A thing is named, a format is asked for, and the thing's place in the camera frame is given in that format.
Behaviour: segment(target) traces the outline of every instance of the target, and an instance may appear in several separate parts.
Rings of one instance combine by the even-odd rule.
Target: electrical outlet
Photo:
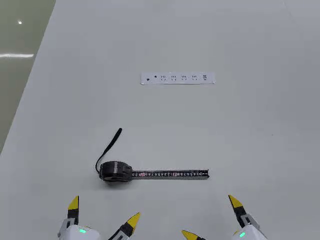
[[[142,85],[158,84],[215,84],[213,72],[143,72]]]

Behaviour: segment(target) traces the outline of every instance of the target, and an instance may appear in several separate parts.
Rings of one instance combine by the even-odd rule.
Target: yellow fingertip
[[[242,203],[239,202],[238,199],[236,199],[234,196],[231,196],[231,195],[228,195],[229,196],[229,199],[230,199],[230,202],[232,204],[232,207],[235,209],[235,208],[238,208],[238,207],[243,207]]]
[[[138,212],[136,215],[133,215],[128,221],[127,223],[133,227],[133,231],[135,230],[137,223],[139,221],[140,218],[140,212]]]
[[[192,232],[185,231],[185,230],[182,230],[181,232],[182,232],[183,236],[185,236],[185,238],[186,238],[187,240],[197,240],[197,238],[198,238],[198,236],[195,235],[195,234],[192,233]]]
[[[76,196],[70,203],[68,210],[78,209],[79,208],[79,196]]]

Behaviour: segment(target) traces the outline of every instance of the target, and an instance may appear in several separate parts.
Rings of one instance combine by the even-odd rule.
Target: robotic hand
[[[109,240],[128,240],[134,233],[140,213],[132,216]],[[63,221],[58,233],[59,240],[102,240],[98,231],[88,226],[79,226],[79,196],[76,196],[68,207],[67,218]]]
[[[231,195],[229,195],[229,199],[236,219],[242,228],[240,231],[236,231],[233,234],[232,240],[267,240],[267,237],[260,230],[260,225],[250,214],[246,213],[242,203]],[[204,238],[185,230],[182,230],[182,234],[187,240],[205,240]]]

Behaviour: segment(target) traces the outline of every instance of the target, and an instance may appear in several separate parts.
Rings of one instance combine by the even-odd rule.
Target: white tabletop
[[[228,194],[269,239],[316,239],[319,46],[287,2],[57,0],[0,157],[1,239],[56,239],[80,195],[105,239],[141,212],[132,240],[228,240]],[[171,71],[217,84],[139,84]],[[105,161],[210,178],[107,185],[94,163],[119,127]]]

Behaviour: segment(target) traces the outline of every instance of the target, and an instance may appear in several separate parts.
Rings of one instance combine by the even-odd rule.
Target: tape measure
[[[99,177],[106,182],[128,182],[138,179],[172,179],[172,180],[204,180],[209,178],[209,170],[133,170],[133,168],[122,161],[106,161],[100,165],[101,158],[111,149],[119,138],[122,128],[119,128],[109,145],[95,164],[95,170]]]

